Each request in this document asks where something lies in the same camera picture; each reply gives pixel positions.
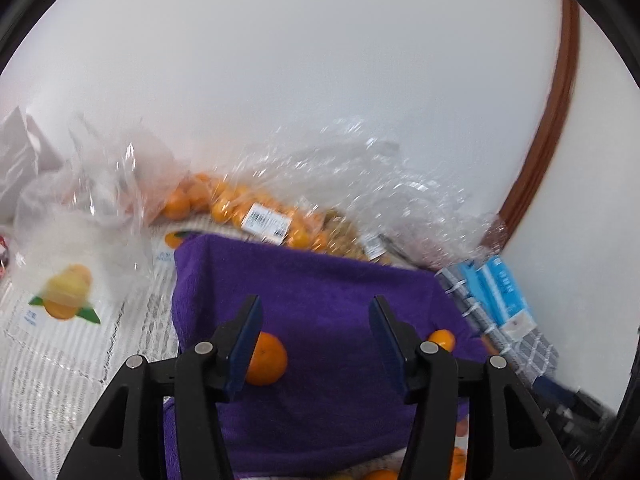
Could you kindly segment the large orange with stem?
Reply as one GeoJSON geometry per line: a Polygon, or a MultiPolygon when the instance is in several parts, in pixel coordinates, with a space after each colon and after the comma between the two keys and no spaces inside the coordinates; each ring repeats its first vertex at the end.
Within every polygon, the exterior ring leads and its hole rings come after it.
{"type": "Polygon", "coordinates": [[[457,446],[452,454],[451,467],[449,471],[449,480],[461,480],[464,477],[466,469],[466,454],[462,448],[457,446]]]}

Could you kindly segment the small orange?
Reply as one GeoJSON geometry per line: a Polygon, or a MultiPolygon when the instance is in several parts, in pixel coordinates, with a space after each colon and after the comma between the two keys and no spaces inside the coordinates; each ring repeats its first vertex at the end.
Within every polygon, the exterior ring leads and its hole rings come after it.
{"type": "Polygon", "coordinates": [[[261,332],[245,380],[252,386],[273,385],[288,368],[288,352],[280,339],[273,334],[261,332]]]}
{"type": "Polygon", "coordinates": [[[449,353],[454,351],[457,343],[456,336],[454,336],[454,333],[450,332],[450,330],[434,330],[434,332],[428,336],[427,340],[438,344],[440,348],[443,348],[449,353]]]}

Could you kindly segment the oval orange fruit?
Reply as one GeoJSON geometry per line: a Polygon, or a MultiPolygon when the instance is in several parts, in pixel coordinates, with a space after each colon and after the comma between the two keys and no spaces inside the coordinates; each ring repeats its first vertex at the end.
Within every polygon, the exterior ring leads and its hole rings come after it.
{"type": "Polygon", "coordinates": [[[372,470],[364,474],[360,480],[397,480],[398,472],[393,469],[372,470]]]}

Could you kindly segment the grey checked folded cloth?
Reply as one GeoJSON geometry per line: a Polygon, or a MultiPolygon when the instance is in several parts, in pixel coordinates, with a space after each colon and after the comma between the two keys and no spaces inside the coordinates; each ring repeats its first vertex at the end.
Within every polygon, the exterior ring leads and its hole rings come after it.
{"type": "Polygon", "coordinates": [[[445,268],[437,271],[435,278],[475,333],[506,359],[523,382],[533,385],[537,378],[554,374],[559,353],[528,313],[519,313],[514,323],[499,326],[484,302],[472,294],[470,281],[460,270],[445,268]]]}

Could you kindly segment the blue white tissue pack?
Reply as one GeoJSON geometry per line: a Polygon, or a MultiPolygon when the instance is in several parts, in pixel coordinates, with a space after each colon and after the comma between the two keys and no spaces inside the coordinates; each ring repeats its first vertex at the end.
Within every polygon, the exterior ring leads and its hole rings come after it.
{"type": "Polygon", "coordinates": [[[509,267],[493,256],[484,264],[471,261],[454,267],[466,281],[466,288],[482,305],[500,330],[518,342],[536,330],[537,324],[528,303],[509,267]]]}

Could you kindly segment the purple towel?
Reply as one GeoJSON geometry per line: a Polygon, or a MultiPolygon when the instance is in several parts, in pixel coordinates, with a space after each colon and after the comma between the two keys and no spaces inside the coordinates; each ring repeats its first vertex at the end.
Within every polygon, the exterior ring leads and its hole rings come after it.
{"type": "Polygon", "coordinates": [[[171,315],[189,349],[256,295],[288,354],[273,385],[245,386],[218,410],[233,473],[318,477],[404,448],[414,409],[393,389],[368,307],[383,296],[421,337],[450,330],[457,358],[486,350],[431,273],[197,235],[175,251],[171,315]]]}

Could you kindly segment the clear plastic bag of fruit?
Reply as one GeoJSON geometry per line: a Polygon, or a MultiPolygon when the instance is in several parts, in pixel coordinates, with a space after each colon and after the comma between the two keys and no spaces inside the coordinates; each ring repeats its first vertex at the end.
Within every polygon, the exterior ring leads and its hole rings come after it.
{"type": "Polygon", "coordinates": [[[193,172],[143,128],[104,136],[78,120],[72,137],[74,156],[18,196],[14,258],[25,276],[70,263],[148,275],[150,225],[193,217],[262,243],[362,261],[395,255],[427,270],[483,262],[506,238],[498,217],[466,214],[458,190],[378,139],[262,146],[232,167],[193,172]]]}

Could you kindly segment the white plastic bag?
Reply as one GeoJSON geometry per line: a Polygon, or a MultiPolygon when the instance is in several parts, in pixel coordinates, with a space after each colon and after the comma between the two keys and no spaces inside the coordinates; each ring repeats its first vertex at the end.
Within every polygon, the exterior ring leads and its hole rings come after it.
{"type": "Polygon", "coordinates": [[[14,107],[1,121],[1,223],[46,196],[63,165],[35,119],[14,107]]]}

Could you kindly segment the brown wooden door frame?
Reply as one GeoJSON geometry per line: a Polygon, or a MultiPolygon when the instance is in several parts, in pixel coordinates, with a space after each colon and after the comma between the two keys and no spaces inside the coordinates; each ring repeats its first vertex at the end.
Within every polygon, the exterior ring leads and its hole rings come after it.
{"type": "Polygon", "coordinates": [[[532,206],[551,165],[570,111],[579,61],[580,14],[576,0],[561,0],[560,43],[546,106],[521,170],[510,188],[498,219],[482,246],[502,249],[532,206]]]}

